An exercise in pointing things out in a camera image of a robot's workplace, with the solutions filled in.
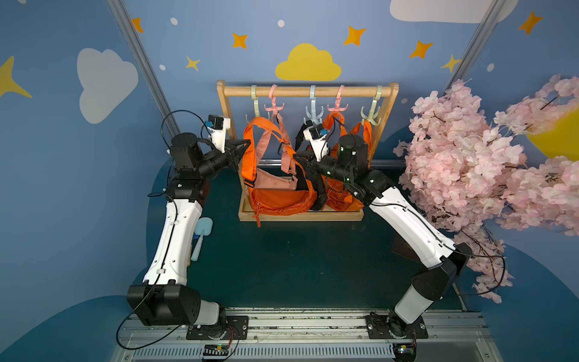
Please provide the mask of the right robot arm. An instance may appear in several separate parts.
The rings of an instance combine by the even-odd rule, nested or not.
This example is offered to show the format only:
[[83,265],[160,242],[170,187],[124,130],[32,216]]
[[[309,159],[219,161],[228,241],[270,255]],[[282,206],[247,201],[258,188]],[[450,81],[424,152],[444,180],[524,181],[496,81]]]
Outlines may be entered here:
[[362,137],[340,137],[335,156],[330,154],[325,131],[315,136],[306,131],[304,138],[311,147],[297,152],[294,159],[304,168],[305,178],[343,182],[347,192],[397,232],[424,267],[388,316],[392,334],[402,338],[408,327],[460,276],[472,250],[467,244],[456,244],[431,225],[384,173],[369,167],[368,146]]

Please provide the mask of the black sling bag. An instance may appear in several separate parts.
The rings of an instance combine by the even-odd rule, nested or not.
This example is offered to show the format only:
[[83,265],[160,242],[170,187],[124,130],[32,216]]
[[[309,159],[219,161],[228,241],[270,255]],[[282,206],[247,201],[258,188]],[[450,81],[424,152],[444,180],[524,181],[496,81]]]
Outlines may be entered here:
[[[301,131],[299,132],[298,136],[296,137],[296,148],[297,149],[300,148],[301,144],[305,140],[304,136],[303,136],[303,131],[310,126],[312,126],[312,125],[306,125],[306,123],[304,123]],[[324,182],[322,180],[322,176],[319,176],[316,179],[307,179],[307,180],[311,182],[313,189],[317,193],[317,198],[311,207],[311,211],[321,211],[324,208],[324,205],[327,201],[327,193],[326,193],[326,189],[324,186]]]

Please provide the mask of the orange sling bag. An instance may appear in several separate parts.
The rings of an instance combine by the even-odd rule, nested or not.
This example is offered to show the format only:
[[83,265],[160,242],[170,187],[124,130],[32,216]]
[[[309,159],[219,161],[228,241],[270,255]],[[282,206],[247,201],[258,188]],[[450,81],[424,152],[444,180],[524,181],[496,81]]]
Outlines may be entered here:
[[[247,187],[247,195],[254,210],[257,223],[261,223],[260,217],[262,215],[291,216],[310,211],[317,198],[317,193],[313,189],[310,181],[305,182],[306,187],[304,189],[298,190],[296,187],[295,191],[258,189],[255,187],[256,172],[259,168],[258,162],[256,161],[255,148],[264,131],[270,131],[272,134],[271,137],[275,137],[281,146],[285,146],[286,151],[292,159],[296,153],[286,132],[282,131],[279,126],[268,119],[263,117],[254,118],[245,128],[244,139],[250,140],[251,146],[242,158],[241,177]],[[302,170],[302,166],[296,165],[297,177],[298,172]]]

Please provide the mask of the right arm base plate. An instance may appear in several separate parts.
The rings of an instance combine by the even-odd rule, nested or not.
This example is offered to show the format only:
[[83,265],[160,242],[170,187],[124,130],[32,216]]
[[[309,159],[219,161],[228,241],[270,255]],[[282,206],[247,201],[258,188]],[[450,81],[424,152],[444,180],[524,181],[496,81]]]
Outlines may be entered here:
[[379,315],[370,312],[365,316],[366,330],[370,339],[427,339],[424,319],[419,317],[412,324],[402,321],[393,312]]

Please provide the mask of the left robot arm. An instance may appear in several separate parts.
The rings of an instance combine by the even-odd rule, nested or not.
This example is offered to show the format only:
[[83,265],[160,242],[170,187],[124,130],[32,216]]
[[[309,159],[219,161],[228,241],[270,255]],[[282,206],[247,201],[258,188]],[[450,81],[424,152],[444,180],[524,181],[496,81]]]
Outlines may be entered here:
[[194,231],[208,195],[208,179],[225,168],[237,169],[249,140],[213,143],[192,133],[171,140],[175,175],[163,196],[167,200],[164,228],[152,263],[141,284],[128,290],[134,314],[146,326],[217,326],[220,305],[202,300],[187,285]]

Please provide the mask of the pink shoulder bag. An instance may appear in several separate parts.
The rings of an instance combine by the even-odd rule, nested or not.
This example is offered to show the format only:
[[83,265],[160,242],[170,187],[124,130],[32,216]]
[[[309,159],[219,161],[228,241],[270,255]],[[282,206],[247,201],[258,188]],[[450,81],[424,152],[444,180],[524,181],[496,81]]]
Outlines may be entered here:
[[[256,161],[260,162],[262,157],[265,155],[265,151],[268,149],[268,145],[271,140],[271,132],[264,131],[257,146],[255,148]],[[282,145],[283,153],[281,155],[281,166],[280,169],[286,173],[286,176],[275,176],[268,173],[266,170],[261,168],[257,169],[257,178],[255,182],[255,187],[258,189],[278,189],[278,190],[290,190],[295,191],[297,187],[298,177],[296,171],[296,163],[290,157]]]

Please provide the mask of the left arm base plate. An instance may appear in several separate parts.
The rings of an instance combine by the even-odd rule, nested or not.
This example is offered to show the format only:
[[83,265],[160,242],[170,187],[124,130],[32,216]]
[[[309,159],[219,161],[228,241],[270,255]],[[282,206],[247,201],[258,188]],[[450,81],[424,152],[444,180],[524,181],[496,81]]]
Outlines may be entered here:
[[187,340],[245,340],[249,330],[249,317],[226,315],[217,324],[190,327],[186,334]]

